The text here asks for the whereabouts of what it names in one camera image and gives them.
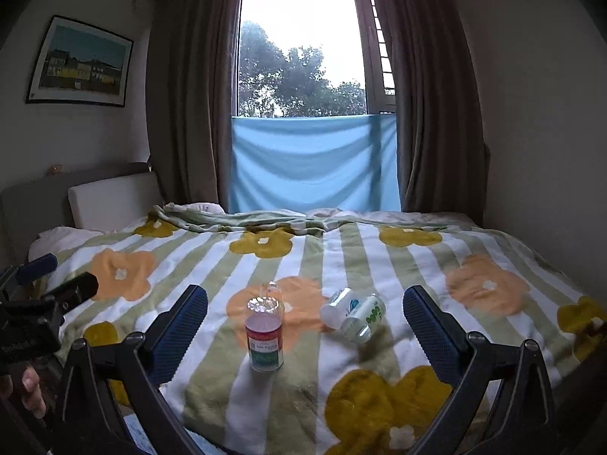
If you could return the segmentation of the person's left hand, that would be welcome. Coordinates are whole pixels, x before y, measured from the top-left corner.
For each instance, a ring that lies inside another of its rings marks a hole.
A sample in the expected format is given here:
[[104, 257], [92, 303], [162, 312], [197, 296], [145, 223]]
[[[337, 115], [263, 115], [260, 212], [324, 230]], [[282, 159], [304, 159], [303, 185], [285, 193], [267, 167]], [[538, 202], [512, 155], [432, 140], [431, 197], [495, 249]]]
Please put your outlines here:
[[[10, 375], [2, 375], [0, 382], [0, 394], [2, 399], [8, 399], [14, 390], [13, 378]], [[17, 390], [20, 391], [22, 403], [27, 411], [31, 412], [36, 419], [42, 419], [46, 413], [46, 404], [42, 397], [40, 378], [32, 366], [27, 366], [19, 381]]]

